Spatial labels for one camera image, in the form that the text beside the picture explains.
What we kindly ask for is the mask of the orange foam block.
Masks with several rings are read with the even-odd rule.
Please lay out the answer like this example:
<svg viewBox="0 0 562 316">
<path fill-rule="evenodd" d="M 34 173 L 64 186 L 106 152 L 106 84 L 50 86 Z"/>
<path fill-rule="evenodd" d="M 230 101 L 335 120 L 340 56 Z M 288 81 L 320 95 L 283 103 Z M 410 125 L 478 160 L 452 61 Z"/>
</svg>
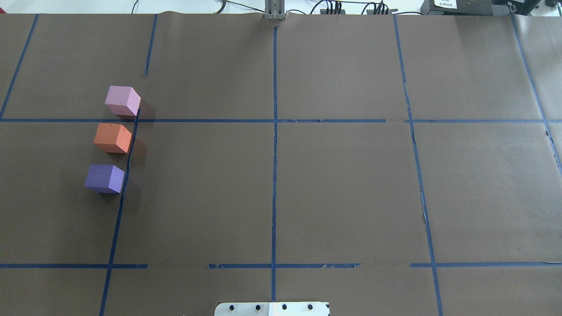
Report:
<svg viewBox="0 0 562 316">
<path fill-rule="evenodd" d="M 100 123 L 93 144 L 106 153 L 127 154 L 132 133 L 121 124 Z"/>
</svg>

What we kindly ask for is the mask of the light pink foam block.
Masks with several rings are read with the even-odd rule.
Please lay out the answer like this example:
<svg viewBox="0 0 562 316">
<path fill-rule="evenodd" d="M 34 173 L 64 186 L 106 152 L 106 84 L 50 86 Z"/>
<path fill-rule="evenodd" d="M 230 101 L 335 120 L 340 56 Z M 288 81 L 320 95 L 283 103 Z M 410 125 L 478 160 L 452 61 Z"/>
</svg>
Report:
<svg viewBox="0 0 562 316">
<path fill-rule="evenodd" d="M 110 86 L 104 104 L 115 115 L 137 116 L 141 100 L 130 86 Z"/>
</svg>

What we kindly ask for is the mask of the dark purple foam block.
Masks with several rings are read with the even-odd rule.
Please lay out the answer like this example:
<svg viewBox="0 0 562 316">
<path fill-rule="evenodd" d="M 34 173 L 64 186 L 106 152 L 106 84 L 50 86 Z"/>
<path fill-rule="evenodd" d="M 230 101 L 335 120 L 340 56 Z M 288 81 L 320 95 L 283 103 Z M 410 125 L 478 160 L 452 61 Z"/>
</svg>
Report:
<svg viewBox="0 0 562 316">
<path fill-rule="evenodd" d="M 90 164 L 85 188 L 102 194 L 120 194 L 125 172 L 115 165 Z"/>
</svg>

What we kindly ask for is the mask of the black computer box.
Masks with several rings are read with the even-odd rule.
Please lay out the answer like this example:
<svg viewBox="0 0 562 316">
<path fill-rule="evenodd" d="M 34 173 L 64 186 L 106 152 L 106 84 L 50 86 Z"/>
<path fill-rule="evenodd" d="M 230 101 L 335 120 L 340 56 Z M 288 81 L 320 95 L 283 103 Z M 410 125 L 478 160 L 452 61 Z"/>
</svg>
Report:
<svg viewBox="0 0 562 316">
<path fill-rule="evenodd" d="M 493 0 L 425 0 L 422 15 L 506 16 L 511 10 Z"/>
</svg>

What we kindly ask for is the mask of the aluminium frame post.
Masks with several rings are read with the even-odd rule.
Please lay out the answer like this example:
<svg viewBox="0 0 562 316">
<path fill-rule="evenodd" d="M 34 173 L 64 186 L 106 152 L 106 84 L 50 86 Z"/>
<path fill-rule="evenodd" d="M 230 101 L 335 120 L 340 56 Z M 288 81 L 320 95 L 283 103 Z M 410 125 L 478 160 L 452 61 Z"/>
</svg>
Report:
<svg viewBox="0 0 562 316">
<path fill-rule="evenodd" d="M 285 0 L 265 0 L 264 5 L 265 20 L 285 20 Z"/>
</svg>

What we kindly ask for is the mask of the white pedestal column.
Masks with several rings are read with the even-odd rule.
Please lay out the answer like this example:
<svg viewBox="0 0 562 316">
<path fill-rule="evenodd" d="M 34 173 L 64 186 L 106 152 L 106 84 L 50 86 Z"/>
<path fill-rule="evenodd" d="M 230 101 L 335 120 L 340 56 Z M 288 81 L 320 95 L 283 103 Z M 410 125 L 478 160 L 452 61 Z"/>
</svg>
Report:
<svg viewBox="0 0 562 316">
<path fill-rule="evenodd" d="M 215 316 L 329 316 L 327 302 L 225 302 Z"/>
</svg>

